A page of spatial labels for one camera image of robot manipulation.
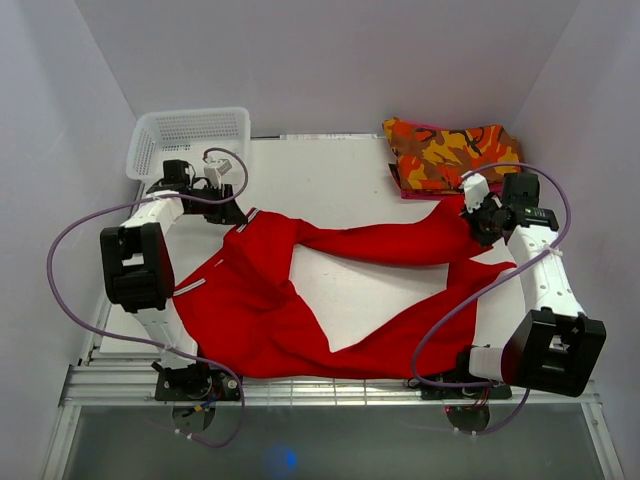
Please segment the red trousers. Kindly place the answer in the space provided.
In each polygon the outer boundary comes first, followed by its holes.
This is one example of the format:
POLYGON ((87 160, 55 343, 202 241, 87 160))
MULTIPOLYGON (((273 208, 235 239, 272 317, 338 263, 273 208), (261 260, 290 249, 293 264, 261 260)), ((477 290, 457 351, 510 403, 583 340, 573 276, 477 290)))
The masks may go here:
POLYGON ((452 370, 474 338, 473 294, 511 268, 479 261, 483 248, 471 238, 461 207, 460 199, 449 198, 413 223, 346 229, 252 210, 248 223, 231 229, 220 250, 177 286, 177 313, 205 357, 244 376, 402 379, 452 370), (365 310, 340 303, 323 312, 313 305, 291 278, 298 247, 419 272, 443 266, 446 285, 336 348, 332 338, 353 330, 365 310))

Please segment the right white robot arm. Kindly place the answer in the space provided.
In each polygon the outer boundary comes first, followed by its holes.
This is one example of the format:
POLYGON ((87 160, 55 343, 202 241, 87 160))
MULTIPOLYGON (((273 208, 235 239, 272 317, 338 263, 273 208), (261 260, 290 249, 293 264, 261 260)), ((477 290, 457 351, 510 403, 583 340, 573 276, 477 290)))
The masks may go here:
POLYGON ((524 310, 504 320, 479 320, 468 362, 451 375, 454 390, 474 397, 488 380, 568 397, 580 396, 606 339, 605 325, 589 318, 566 275, 557 246, 555 213, 540 206, 534 173, 508 173, 500 193, 481 174, 461 185, 461 216, 482 246, 503 243, 513 257, 524 310))

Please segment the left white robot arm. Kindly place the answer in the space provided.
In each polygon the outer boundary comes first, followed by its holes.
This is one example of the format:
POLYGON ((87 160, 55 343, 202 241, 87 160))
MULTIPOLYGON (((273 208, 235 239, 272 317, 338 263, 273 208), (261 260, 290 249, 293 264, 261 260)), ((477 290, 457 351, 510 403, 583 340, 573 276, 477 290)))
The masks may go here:
POLYGON ((187 161, 166 160, 163 177, 146 191, 138 210, 100 233, 108 299, 133 315, 159 350, 161 360, 152 367, 164 376, 160 386, 193 400, 211 394, 211 369, 193 359, 198 344, 173 304, 176 281, 165 235, 184 215, 246 225, 234 187, 224 181, 230 170, 231 162, 222 158, 207 160, 201 174, 187 161))

